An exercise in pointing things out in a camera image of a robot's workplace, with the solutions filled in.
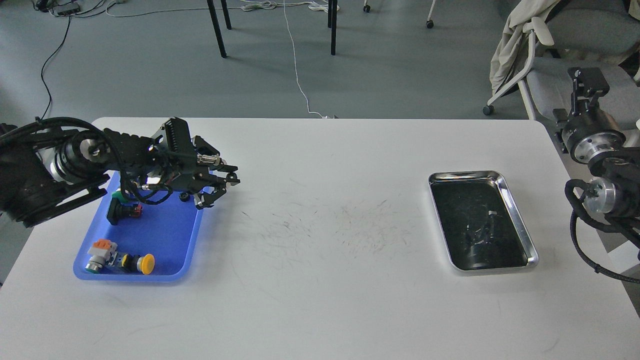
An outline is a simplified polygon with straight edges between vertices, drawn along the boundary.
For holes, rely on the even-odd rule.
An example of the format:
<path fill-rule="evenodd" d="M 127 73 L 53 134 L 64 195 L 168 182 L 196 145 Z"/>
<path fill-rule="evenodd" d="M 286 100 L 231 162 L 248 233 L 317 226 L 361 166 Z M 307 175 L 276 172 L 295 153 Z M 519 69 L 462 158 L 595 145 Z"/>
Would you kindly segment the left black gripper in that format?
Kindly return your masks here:
<path fill-rule="evenodd" d="M 197 210 L 212 208 L 227 193 L 228 186 L 240 184 L 235 165 L 221 165 L 217 150 L 190 150 L 170 154 L 170 188 L 194 195 Z"/>

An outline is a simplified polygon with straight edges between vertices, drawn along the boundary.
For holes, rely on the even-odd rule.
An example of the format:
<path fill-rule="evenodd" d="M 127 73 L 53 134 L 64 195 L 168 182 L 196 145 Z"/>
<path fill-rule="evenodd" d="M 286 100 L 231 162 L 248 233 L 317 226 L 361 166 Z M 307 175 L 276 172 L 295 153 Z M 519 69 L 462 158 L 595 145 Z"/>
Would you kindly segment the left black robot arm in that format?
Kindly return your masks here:
<path fill-rule="evenodd" d="M 213 207 L 240 183 L 238 167 L 187 121 L 171 117 L 151 137 L 100 130 L 73 117 L 1 125 L 1 212 L 26 228 L 102 198 L 108 171 L 119 173 L 121 196 L 107 213 L 112 224 L 139 217 L 142 205 L 179 194 L 197 209 Z"/>

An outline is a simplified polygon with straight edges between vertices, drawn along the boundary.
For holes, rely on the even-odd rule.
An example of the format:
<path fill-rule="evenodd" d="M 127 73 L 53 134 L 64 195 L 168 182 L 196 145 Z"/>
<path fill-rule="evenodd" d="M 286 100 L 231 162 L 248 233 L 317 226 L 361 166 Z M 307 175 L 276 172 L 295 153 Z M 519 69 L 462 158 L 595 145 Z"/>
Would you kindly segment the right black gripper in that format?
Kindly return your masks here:
<path fill-rule="evenodd" d="M 601 153 L 622 148 L 626 135 L 610 114 L 594 112 L 600 108 L 599 98 L 610 91 L 601 69 L 570 67 L 567 72 L 573 87 L 571 107 L 569 113 L 564 108 L 553 109 L 554 142 L 562 154 L 569 153 L 572 160 L 586 165 Z"/>

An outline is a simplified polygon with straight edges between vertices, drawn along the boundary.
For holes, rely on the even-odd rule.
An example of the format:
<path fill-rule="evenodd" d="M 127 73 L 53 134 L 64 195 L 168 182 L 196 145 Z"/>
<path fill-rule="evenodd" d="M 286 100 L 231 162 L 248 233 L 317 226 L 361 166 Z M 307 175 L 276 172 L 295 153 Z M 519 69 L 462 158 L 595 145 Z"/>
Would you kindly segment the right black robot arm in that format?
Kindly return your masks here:
<path fill-rule="evenodd" d="M 622 275 L 596 263 L 579 246 L 577 224 L 583 221 L 595 230 L 620 234 L 639 246 L 639 148 L 625 146 L 626 136 L 599 99 L 610 85 L 598 67 L 571 67 L 570 110 L 554 109 L 562 150 L 587 166 L 592 180 L 568 180 L 564 194 L 571 205 L 570 238 L 580 258 L 601 274 L 618 281 L 638 284 L 638 278 Z"/>

